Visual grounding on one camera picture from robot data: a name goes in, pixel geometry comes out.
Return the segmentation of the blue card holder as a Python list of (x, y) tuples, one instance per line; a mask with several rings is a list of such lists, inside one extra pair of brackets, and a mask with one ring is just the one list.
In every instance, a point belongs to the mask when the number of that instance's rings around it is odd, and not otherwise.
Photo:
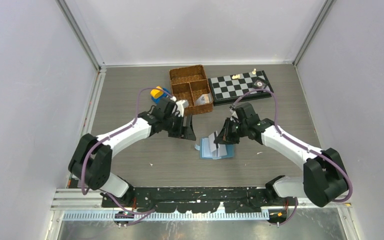
[(195, 150), (199, 151), (201, 159), (220, 160), (233, 158), (235, 156), (235, 146), (230, 144), (214, 143), (216, 132), (207, 137), (202, 137), (199, 144), (195, 144)]

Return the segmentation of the white magnetic stripe card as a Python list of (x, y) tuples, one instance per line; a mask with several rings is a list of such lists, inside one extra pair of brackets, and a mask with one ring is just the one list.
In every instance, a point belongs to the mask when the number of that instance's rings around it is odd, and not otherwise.
[(208, 136), (208, 144), (209, 144), (209, 151), (213, 155), (218, 155), (219, 150), (219, 144), (215, 143), (215, 140), (217, 138), (218, 132), (214, 131)]

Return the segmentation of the brown wicker basket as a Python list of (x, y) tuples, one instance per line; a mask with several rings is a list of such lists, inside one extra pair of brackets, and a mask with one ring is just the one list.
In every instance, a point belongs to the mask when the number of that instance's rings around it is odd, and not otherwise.
[(179, 100), (187, 100), (185, 115), (206, 114), (213, 111), (213, 100), (196, 103), (202, 95), (212, 96), (209, 80), (201, 64), (174, 68), (169, 71), (171, 93)]

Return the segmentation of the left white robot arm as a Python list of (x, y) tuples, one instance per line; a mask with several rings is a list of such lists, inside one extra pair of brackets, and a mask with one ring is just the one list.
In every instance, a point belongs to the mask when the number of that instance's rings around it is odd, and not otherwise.
[(102, 190), (114, 196), (121, 207), (133, 202), (130, 184), (111, 172), (112, 159), (132, 144), (166, 131), (171, 138), (196, 140), (192, 116), (186, 115), (187, 100), (165, 97), (149, 111), (141, 112), (129, 123), (106, 134), (83, 135), (68, 165), (80, 180), (83, 191)]

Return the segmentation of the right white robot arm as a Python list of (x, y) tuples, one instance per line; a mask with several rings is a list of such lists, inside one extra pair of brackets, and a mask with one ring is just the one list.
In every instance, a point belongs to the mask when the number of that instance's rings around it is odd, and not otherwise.
[(285, 198), (308, 198), (314, 205), (324, 207), (340, 202), (342, 194), (352, 193), (342, 158), (335, 149), (323, 150), (291, 136), (273, 120), (260, 119), (250, 103), (233, 107), (231, 112), (221, 131), (211, 135), (214, 144), (235, 145), (247, 137), (277, 151), (303, 172), (301, 177), (280, 175), (267, 182), (268, 203), (279, 205)]

